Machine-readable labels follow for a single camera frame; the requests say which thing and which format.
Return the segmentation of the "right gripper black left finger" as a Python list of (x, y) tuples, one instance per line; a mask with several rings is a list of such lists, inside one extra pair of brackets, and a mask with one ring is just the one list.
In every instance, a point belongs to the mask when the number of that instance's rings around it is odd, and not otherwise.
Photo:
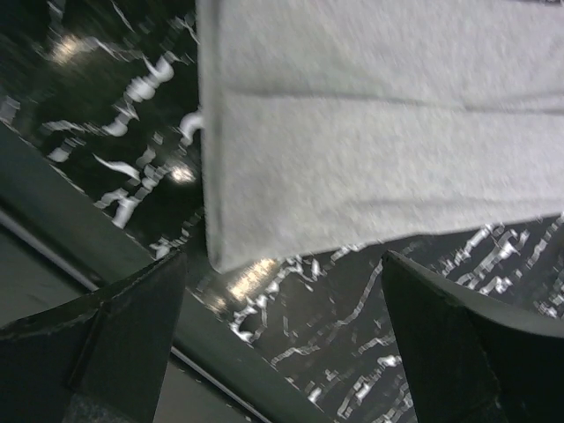
[(182, 308), (186, 258), (1, 329), (3, 422), (151, 422)]

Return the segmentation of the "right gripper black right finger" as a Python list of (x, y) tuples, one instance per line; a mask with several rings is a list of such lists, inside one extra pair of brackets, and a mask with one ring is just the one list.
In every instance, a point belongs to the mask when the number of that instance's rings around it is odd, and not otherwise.
[(395, 251), (382, 290), (420, 422), (561, 422), (563, 322), (460, 286)]

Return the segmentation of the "grey t-shirt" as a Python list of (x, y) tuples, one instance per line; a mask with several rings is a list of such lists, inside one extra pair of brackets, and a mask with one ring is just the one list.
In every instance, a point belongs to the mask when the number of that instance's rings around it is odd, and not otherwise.
[(200, 1), (218, 271), (563, 209), (560, 1)]

